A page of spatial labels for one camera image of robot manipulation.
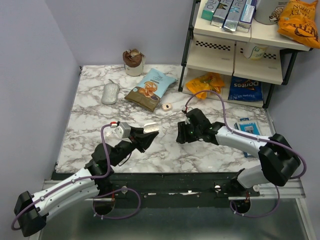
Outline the white earbud charging case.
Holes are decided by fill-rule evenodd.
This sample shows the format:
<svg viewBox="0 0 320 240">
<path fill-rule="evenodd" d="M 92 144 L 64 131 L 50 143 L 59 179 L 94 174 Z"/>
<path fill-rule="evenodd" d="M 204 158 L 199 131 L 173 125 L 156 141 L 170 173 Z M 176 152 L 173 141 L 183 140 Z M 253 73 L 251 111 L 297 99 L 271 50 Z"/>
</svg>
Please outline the white earbud charging case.
<svg viewBox="0 0 320 240">
<path fill-rule="evenodd" d="M 157 122 L 149 122 L 143 126 L 144 134 L 158 132 L 159 130 L 160 130 L 160 125 Z"/>
</svg>

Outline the beige earbud charging case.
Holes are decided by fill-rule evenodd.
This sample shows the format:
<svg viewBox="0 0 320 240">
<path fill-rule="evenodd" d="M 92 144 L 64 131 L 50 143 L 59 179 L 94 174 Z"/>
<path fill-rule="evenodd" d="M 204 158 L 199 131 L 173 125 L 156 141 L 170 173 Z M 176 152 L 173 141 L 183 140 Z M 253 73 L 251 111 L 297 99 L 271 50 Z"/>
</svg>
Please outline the beige earbud charging case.
<svg viewBox="0 0 320 240">
<path fill-rule="evenodd" d="M 162 109 L 165 112 L 170 111 L 172 109 L 172 105 L 170 103 L 163 104 Z"/>
</svg>

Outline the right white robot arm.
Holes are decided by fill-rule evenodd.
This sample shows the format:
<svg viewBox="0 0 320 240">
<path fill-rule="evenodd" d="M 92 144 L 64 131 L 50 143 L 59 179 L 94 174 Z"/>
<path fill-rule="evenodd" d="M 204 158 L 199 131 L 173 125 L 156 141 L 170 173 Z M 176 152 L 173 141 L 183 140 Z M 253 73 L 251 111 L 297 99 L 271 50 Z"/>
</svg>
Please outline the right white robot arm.
<svg viewBox="0 0 320 240">
<path fill-rule="evenodd" d="M 260 164 L 241 169 L 230 183 L 230 191 L 241 196 L 255 185 L 271 183 L 283 187 L 301 164 L 280 134 L 260 136 L 229 128 L 225 123 L 213 122 L 198 109 L 185 113 L 185 120 L 177 124 L 179 144 L 204 141 L 246 152 L 259 159 Z"/>
</svg>

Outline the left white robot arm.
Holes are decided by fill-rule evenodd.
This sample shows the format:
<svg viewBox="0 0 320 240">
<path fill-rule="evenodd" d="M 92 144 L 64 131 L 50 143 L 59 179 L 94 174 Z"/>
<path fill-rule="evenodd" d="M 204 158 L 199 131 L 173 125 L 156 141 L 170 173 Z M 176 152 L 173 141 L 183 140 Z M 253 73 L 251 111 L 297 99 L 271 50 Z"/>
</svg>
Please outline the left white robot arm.
<svg viewBox="0 0 320 240">
<path fill-rule="evenodd" d="M 104 129 L 113 128 L 120 142 L 106 143 Z M 11 223 L 13 231 L 20 230 L 30 237 L 42 230 L 47 221 L 72 204 L 89 198 L 104 198 L 114 193 L 109 180 L 113 167 L 130 156 L 134 150 L 144 153 L 159 134 L 159 126 L 152 122 L 144 127 L 133 127 L 126 122 L 111 122 L 101 128 L 101 143 L 96 146 L 91 160 L 76 173 L 45 190 L 31 194 L 22 192 L 16 201 Z"/>
</svg>

